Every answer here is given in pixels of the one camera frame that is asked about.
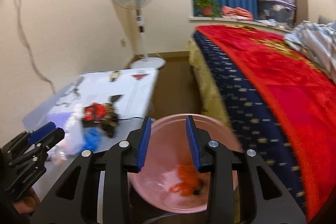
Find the left hand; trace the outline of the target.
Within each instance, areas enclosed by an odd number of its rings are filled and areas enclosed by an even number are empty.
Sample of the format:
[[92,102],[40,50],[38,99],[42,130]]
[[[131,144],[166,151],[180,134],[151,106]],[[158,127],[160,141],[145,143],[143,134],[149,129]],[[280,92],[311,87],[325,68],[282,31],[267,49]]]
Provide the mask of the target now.
[[27,195],[24,196],[21,200],[13,203],[13,206],[19,214],[28,214],[34,212],[40,204],[41,201],[38,195],[33,188],[30,188],[27,192]]

